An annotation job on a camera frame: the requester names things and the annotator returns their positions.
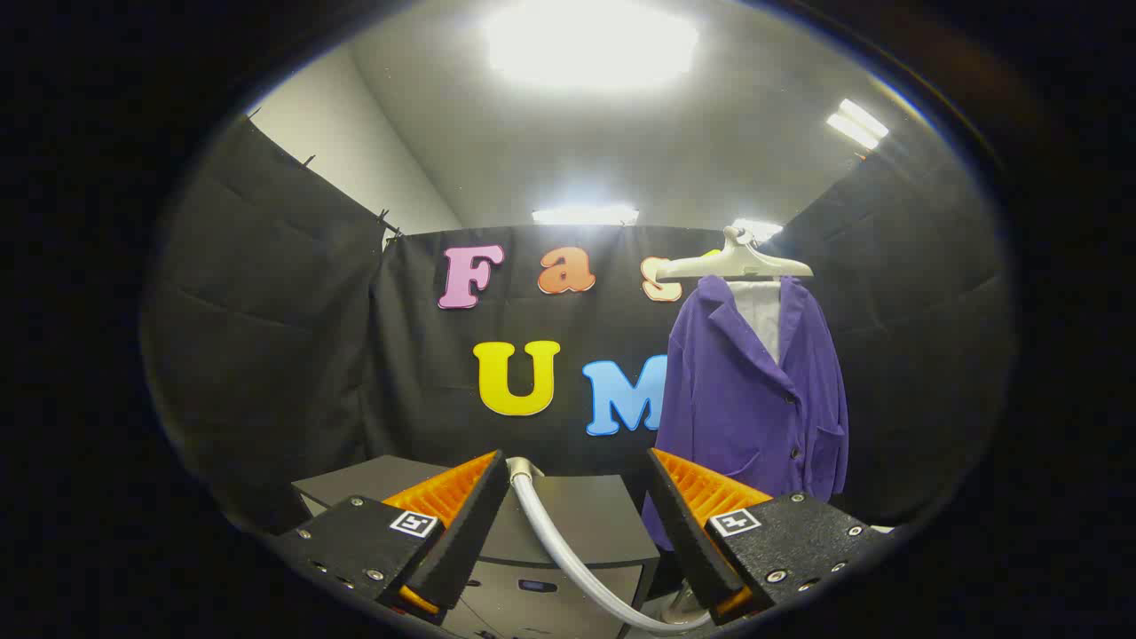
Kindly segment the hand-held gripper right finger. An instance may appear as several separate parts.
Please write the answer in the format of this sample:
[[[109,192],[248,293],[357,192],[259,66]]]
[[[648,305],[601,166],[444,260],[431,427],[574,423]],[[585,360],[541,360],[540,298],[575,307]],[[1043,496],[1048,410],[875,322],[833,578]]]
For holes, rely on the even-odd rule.
[[[713,622],[800,605],[893,547],[891,533],[807,493],[771,497],[657,448],[648,466],[665,536]]]

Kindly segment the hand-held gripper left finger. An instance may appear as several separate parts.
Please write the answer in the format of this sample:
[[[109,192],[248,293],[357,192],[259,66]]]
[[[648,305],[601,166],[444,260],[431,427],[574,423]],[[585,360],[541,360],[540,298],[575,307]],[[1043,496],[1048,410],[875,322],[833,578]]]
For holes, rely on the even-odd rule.
[[[364,490],[272,537],[272,551],[316,586],[365,611],[425,622],[454,609],[508,491],[506,453],[481,454],[431,478],[385,456],[336,474]]]

